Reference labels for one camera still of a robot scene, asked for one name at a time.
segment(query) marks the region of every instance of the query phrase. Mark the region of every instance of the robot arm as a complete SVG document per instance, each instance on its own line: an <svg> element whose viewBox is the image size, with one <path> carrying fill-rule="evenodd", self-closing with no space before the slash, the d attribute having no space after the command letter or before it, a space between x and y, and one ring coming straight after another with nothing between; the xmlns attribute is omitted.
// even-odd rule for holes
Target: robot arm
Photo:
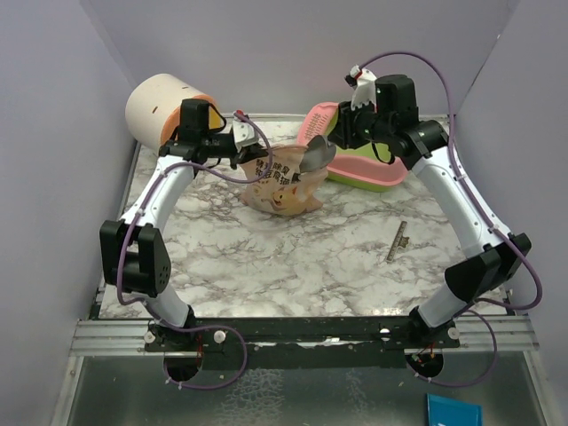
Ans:
<svg viewBox="0 0 568 426"><path fill-rule="evenodd" d="M236 168L240 162L265 156L266 151L245 122L235 120L226 133L209 130L209 102L205 100L182 102L176 133L160 149L154 174L142 194L118 221L106 221L99 234L105 282L117 285L122 245L128 228L134 226L122 271L122 291L131 294L130 300L134 297L142 302L155 317L189 328L195 317L169 285L171 261L162 233L179 196L193 182L197 170L191 163L229 158ZM178 167L180 163L187 166Z"/></svg>
<svg viewBox="0 0 568 426"><path fill-rule="evenodd" d="M448 136L435 121L421 122L414 82L405 75L376 78L354 67L345 77L354 88L351 101L339 105L337 125L329 140L343 149L383 142L430 190L446 213L466 260L446 269L446 282L424 304L414 308L411 322L419 338L431 335L486 291L509 280L520 260L485 223L465 193L449 160ZM460 175L463 166L457 162ZM513 235L491 211L479 191L469 184L479 204L525 255L531 242L525 234Z"/></svg>

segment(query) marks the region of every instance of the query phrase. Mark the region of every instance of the marble surface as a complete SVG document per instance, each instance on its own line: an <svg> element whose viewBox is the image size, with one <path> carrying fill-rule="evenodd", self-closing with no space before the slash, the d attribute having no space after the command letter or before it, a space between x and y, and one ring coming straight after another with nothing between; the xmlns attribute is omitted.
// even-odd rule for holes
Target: marble surface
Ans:
<svg viewBox="0 0 568 426"><path fill-rule="evenodd" d="M273 143L294 143L300 122L258 122ZM140 150L129 205L154 171ZM226 165L219 170L244 178ZM200 317L404 315L463 259L453 228L413 175L387 193L327 180L316 192L322 209L293 218L242 205L242 186L199 173L178 200L164 240L170 284ZM385 257L402 220L409 245ZM101 318L147 318L143 307L119 305L107 286ZM482 313L504 313L480 305Z"/></svg>

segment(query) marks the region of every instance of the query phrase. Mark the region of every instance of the blue object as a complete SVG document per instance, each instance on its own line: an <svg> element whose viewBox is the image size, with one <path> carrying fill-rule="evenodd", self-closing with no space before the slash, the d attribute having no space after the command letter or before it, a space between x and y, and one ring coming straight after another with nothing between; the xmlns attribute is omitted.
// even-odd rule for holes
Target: blue object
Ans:
<svg viewBox="0 0 568 426"><path fill-rule="evenodd" d="M481 406L428 394L429 426L483 426Z"/></svg>

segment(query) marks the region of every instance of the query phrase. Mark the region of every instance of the purple wall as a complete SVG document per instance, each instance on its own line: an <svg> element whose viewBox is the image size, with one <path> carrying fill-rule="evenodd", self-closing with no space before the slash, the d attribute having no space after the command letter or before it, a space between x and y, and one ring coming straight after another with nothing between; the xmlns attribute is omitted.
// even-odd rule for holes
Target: purple wall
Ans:
<svg viewBox="0 0 568 426"><path fill-rule="evenodd" d="M517 0L83 0L132 82L170 73L224 111L302 113L343 100L357 62L394 49L438 64L460 105ZM415 59L384 59L377 74L408 73L423 112L446 111L437 77Z"/></svg>
<svg viewBox="0 0 568 426"><path fill-rule="evenodd" d="M568 2L522 1L458 115L463 162L514 232L532 239L544 283L531 313L545 365L568 418ZM530 275L513 280L533 299Z"/></svg>
<svg viewBox="0 0 568 426"><path fill-rule="evenodd" d="M0 5L0 424L48 424L133 144L130 86L75 0Z"/></svg>

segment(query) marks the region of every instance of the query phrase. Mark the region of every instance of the plastic bag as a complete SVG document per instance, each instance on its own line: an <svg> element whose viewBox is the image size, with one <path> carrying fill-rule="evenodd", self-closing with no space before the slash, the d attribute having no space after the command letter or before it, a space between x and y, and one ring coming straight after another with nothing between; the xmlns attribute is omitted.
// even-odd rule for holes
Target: plastic bag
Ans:
<svg viewBox="0 0 568 426"><path fill-rule="evenodd" d="M323 203L313 196L327 177L326 167L300 173L306 146L273 148L273 163L266 178L247 185L241 201L253 209L281 216L295 216L319 209ZM247 179L260 176L268 156L241 165Z"/></svg>

